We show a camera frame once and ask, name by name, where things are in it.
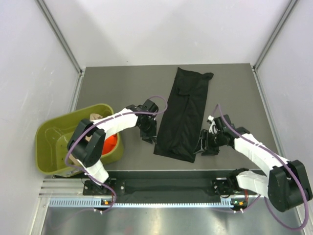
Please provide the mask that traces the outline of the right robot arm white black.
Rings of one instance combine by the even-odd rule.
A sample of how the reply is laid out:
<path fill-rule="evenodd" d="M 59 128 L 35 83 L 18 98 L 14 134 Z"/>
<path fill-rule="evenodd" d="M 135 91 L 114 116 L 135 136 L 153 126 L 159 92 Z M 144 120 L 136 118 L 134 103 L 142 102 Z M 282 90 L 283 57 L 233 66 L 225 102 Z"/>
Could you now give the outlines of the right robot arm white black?
<path fill-rule="evenodd" d="M 220 147 L 229 146 L 247 157 L 263 172 L 239 168 L 226 177 L 226 186 L 216 187 L 222 194 L 238 194 L 250 190 L 267 198 L 280 212 L 303 204 L 313 198 L 305 166 L 299 161 L 283 158 L 261 142 L 244 127 L 236 128 L 228 115 L 208 117 L 209 129 L 202 129 L 195 153 L 203 156 L 219 154 Z"/>

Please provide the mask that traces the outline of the black t shirt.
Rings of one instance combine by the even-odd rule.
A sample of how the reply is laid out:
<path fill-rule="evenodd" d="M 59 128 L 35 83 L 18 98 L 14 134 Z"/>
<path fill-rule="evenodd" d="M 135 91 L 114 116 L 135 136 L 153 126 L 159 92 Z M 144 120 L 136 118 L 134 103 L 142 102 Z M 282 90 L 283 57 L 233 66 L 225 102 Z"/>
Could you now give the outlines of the black t shirt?
<path fill-rule="evenodd" d="M 193 163 L 201 133 L 209 81 L 214 74 L 177 68 L 154 154 Z"/>

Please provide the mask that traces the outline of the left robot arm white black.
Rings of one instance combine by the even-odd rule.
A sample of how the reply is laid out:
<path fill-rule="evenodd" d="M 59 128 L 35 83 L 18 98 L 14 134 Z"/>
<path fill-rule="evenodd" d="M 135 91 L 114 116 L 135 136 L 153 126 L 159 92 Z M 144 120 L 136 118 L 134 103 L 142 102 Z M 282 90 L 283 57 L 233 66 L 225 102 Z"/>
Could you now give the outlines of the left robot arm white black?
<path fill-rule="evenodd" d="M 140 137 L 150 144 L 157 140 L 158 106 L 147 99 L 142 105 L 129 105 L 122 111 L 99 120 L 83 119 L 76 127 L 67 149 L 94 181 L 100 194 L 110 191 L 109 174 L 101 162 L 105 140 L 128 128 L 138 127 Z"/>

